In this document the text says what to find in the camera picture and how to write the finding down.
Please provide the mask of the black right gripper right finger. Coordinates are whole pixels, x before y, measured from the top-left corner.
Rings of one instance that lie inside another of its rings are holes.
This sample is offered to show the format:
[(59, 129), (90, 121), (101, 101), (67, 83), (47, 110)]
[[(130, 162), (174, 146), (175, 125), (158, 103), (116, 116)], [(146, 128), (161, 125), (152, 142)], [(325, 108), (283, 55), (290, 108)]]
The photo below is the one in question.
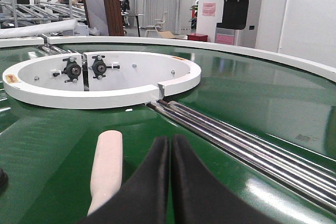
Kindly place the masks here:
[(171, 184), (176, 223), (276, 223), (224, 186), (182, 134), (172, 138)]

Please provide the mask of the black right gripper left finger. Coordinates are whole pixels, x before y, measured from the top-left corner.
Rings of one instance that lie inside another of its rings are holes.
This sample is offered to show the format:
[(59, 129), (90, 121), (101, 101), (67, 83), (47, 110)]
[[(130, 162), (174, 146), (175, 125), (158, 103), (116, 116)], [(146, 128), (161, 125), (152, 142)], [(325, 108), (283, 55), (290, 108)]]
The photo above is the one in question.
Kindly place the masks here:
[(156, 137), (145, 159), (120, 190), (79, 223), (166, 223), (170, 143)]

